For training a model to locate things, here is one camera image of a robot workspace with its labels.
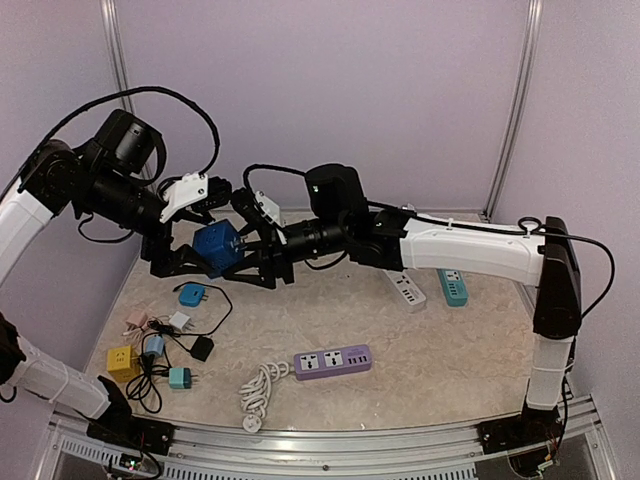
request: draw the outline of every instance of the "coiled white cable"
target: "coiled white cable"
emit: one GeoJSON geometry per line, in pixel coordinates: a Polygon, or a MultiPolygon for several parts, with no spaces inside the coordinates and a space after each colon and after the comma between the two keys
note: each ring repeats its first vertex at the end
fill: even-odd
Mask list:
{"type": "Polygon", "coordinates": [[[240,388],[240,406],[247,414],[242,427],[247,432],[256,433],[260,430],[262,419],[267,416],[271,384],[286,377],[292,369],[287,362],[262,363],[258,367],[258,374],[240,388]]]}

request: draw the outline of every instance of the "blue object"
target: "blue object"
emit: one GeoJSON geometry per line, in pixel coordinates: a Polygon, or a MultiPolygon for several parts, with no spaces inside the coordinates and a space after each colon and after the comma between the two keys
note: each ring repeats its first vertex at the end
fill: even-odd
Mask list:
{"type": "Polygon", "coordinates": [[[155,335],[147,340],[147,344],[144,347],[144,354],[153,357],[155,360],[162,356],[164,352],[164,338],[160,335],[155,335]]]}
{"type": "Polygon", "coordinates": [[[202,285],[196,285],[195,283],[187,283],[180,292],[180,305],[185,307],[197,307],[200,305],[200,300],[204,296],[204,287],[202,285]]]}
{"type": "Polygon", "coordinates": [[[214,268],[209,278],[217,278],[244,258],[240,234],[229,220],[201,228],[193,235],[193,248],[214,268]]]}
{"type": "Polygon", "coordinates": [[[438,269],[438,277],[447,305],[450,307],[464,307],[469,300],[467,287],[462,279],[462,274],[458,270],[438,269]]]}
{"type": "Polygon", "coordinates": [[[182,367],[169,369],[169,387],[178,390],[191,388],[191,369],[182,367]]]}

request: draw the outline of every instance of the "table surface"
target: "table surface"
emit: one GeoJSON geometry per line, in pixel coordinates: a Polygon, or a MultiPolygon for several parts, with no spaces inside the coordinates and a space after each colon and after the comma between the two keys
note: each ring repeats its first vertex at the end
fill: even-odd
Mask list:
{"type": "MultiPolygon", "coordinates": [[[[285,214],[290,222],[309,214],[285,214]]],[[[477,220],[474,215],[453,215],[477,220]]],[[[226,215],[239,228],[235,214],[226,215]]],[[[175,245],[191,243],[196,227],[175,226],[175,245]]],[[[210,330],[224,315],[221,294],[196,308],[183,307],[172,288],[203,277],[158,279],[138,260],[116,300],[87,372],[106,373],[110,348],[127,345],[124,321],[132,310],[191,316],[194,331],[210,330]]],[[[214,426],[240,426],[238,389],[262,362],[289,361],[299,352],[356,344],[370,346],[369,372],[274,386],[265,429],[360,430],[426,426],[474,420],[520,410],[533,350],[531,320],[516,285],[464,274],[469,302],[447,306],[435,270],[410,271],[427,305],[408,313],[375,269],[348,261],[327,271],[295,266],[296,282],[266,290],[218,280],[234,310],[213,337],[215,348],[199,362],[168,341],[174,366],[197,375],[191,390],[171,390],[158,379],[162,411],[156,418],[214,426]]],[[[192,339],[183,338],[190,346],[192,339]]],[[[134,412],[142,414],[132,402],[134,412]]]]}

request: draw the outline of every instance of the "yellow cube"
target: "yellow cube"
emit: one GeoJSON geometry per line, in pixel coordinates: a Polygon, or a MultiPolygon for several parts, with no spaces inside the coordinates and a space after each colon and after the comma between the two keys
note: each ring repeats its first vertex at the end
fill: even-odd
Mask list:
{"type": "Polygon", "coordinates": [[[138,355],[131,345],[109,350],[107,372],[119,383],[128,382],[140,375],[138,355]]]}

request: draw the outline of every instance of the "white power strip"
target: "white power strip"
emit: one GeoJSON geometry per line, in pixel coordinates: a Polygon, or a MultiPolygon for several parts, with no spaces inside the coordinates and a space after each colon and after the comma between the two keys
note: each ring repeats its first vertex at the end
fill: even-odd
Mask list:
{"type": "Polygon", "coordinates": [[[379,272],[380,276],[386,280],[389,288],[400,298],[401,303],[409,312],[417,312],[427,304],[427,296],[406,272],[392,272],[389,270],[379,270],[379,272]]]}

